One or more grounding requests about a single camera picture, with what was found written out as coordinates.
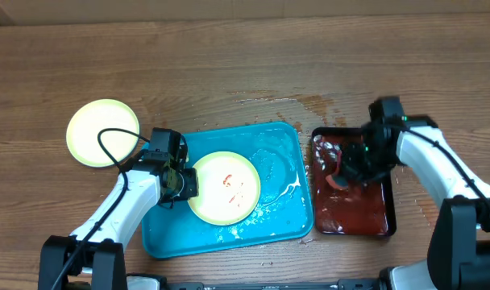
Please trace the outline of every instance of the rectangular tray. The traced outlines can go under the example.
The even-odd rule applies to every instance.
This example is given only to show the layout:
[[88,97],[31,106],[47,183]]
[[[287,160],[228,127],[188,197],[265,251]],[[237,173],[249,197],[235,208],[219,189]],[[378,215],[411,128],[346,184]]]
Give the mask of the rectangular tray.
[[[313,154],[313,139],[316,135],[335,135],[335,136],[358,136],[361,134],[361,130],[359,128],[335,128],[335,127],[319,127],[315,129],[311,135],[312,143],[312,158],[314,156]],[[396,211],[394,208],[394,203],[393,203],[393,195],[392,195],[392,181],[390,178],[390,175],[387,175],[386,177],[382,178],[381,181],[381,188],[382,188],[382,198],[384,201],[384,207],[385,207],[385,216],[386,216],[386,222],[387,222],[387,231],[385,234],[376,234],[376,236],[391,236],[396,232],[397,229],[397,224],[396,224]],[[317,203],[319,202],[318,196],[316,193],[317,186],[314,183],[313,189],[314,189],[314,204],[315,204],[315,211],[317,211]],[[315,223],[318,225],[322,222],[332,222],[331,220],[329,221],[320,221],[318,213],[315,212]],[[323,232],[322,229],[319,229],[317,226],[318,231],[320,231],[323,234],[341,234],[341,233],[327,233]]]
[[301,238],[314,224],[313,206],[297,132],[285,122],[185,134],[192,167],[215,151],[250,160],[261,180],[254,211],[241,222],[215,226],[198,218],[187,202],[154,206],[143,217],[143,246],[158,259]]

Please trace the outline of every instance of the tabletop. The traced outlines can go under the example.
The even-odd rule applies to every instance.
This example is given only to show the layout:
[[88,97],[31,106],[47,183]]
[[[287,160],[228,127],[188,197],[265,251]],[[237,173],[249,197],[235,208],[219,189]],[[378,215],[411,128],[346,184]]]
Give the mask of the tabletop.
[[[113,98],[182,133],[286,121],[308,163],[319,126],[356,127],[400,95],[490,184],[490,14],[0,27],[0,289],[35,288],[44,241],[68,235],[114,186],[66,147],[69,119]],[[392,172],[391,238],[324,236],[155,260],[140,227],[128,272],[258,283],[377,277],[426,257],[438,211],[408,168]]]

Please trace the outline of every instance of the water spill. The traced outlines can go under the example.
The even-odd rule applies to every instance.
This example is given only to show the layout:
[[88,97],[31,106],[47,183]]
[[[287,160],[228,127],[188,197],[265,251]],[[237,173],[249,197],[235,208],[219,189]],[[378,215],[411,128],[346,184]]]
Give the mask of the water spill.
[[278,195],[276,197],[276,199],[274,199],[273,201],[267,202],[264,205],[265,206],[271,205],[272,203],[278,201],[282,196],[284,196],[288,192],[290,192],[290,195],[291,195],[295,191],[295,189],[297,188],[297,186],[301,186],[301,182],[299,181],[299,173],[297,173],[297,175],[296,175],[295,182],[293,182],[291,184],[288,184],[288,186],[286,186],[286,188],[284,189],[284,191],[282,193],[280,193],[280,195]]

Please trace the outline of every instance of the tray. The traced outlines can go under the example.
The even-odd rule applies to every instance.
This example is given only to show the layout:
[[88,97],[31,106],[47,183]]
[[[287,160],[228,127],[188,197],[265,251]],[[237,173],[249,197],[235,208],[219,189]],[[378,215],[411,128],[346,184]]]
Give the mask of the tray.
[[[342,136],[355,137],[355,136],[357,136],[359,138],[361,135],[361,130],[359,128],[333,128],[333,127],[319,127],[317,129],[315,129],[311,135],[312,157],[314,155],[313,140],[314,140],[314,137],[316,135],[336,136],[336,137],[342,137]],[[367,196],[361,197],[359,201],[355,201],[354,197],[353,197],[354,194],[352,194],[352,193],[347,193],[347,194],[351,194],[348,196],[343,196],[344,193],[340,192],[340,191],[333,193],[332,194],[333,198],[337,198],[339,196],[353,197],[351,199],[351,201],[346,202],[345,206],[353,207],[354,209],[361,211],[361,212],[351,211],[347,214],[347,218],[345,216],[340,216],[340,219],[334,219],[331,217],[327,217],[329,215],[328,214],[329,212],[323,213],[323,211],[327,210],[327,208],[329,207],[329,206],[324,206],[324,205],[341,206],[341,205],[336,204],[335,202],[344,202],[344,201],[329,201],[328,200],[328,198],[329,198],[328,193],[320,193],[320,194],[317,193],[318,185],[316,184],[316,178],[315,178],[316,170],[318,170],[318,169],[315,169],[315,168],[313,169],[313,176],[314,176],[313,188],[314,188],[314,204],[315,204],[315,223],[317,225],[316,227],[317,227],[318,231],[320,231],[323,234],[350,234],[350,233],[345,233],[346,227],[344,225],[341,225],[342,223],[348,223],[349,226],[351,226],[352,224],[358,225],[357,221],[363,221],[362,226],[368,225],[369,218],[372,218],[372,217],[370,216],[370,214],[368,214],[369,210],[362,209],[362,206],[364,206],[364,205],[361,205],[361,204],[365,204],[366,201],[375,197],[375,199],[378,202],[375,202],[374,204],[378,204],[378,203],[380,204],[380,205],[378,205],[377,210],[382,210],[383,208],[381,208],[381,207],[382,206],[384,207],[384,215],[385,215],[386,225],[383,225],[383,227],[386,227],[386,230],[383,230],[383,231],[380,231],[380,232],[374,234],[372,232],[372,230],[358,230],[358,229],[356,229],[353,231],[354,232],[353,234],[354,235],[391,236],[396,232],[396,229],[397,229],[396,211],[395,211],[394,203],[393,203],[392,181],[391,181],[390,175],[387,175],[387,176],[383,177],[381,180],[377,181],[380,184],[380,191],[377,194],[380,194],[380,196],[377,196],[377,195],[376,196],[373,196],[373,195],[368,196],[368,191],[367,191],[366,192]],[[340,225],[339,228],[342,228],[341,226],[344,226],[343,227],[344,231],[340,232],[340,231],[336,230],[336,231],[330,232],[330,231],[324,230],[324,228],[326,228],[326,227],[333,228],[334,226],[330,226],[332,223],[335,223],[335,225]]]
[[241,222],[215,226],[202,221],[187,202],[173,209],[154,206],[143,217],[143,246],[158,259],[301,238],[314,223],[297,132],[285,122],[185,134],[189,162],[215,151],[250,160],[260,175],[261,196]]

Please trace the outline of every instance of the red stain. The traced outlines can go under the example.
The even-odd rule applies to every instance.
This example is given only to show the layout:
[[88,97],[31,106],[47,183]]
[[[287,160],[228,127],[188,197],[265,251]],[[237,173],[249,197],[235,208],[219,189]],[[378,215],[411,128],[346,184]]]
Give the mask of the red stain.
[[230,186],[230,183],[229,183],[229,182],[227,182],[227,180],[228,180],[229,178],[231,178],[231,177],[232,177],[232,174],[229,174],[229,175],[226,177],[226,179],[225,179],[225,180],[223,180],[223,185],[225,185],[226,187],[229,187],[229,186]]

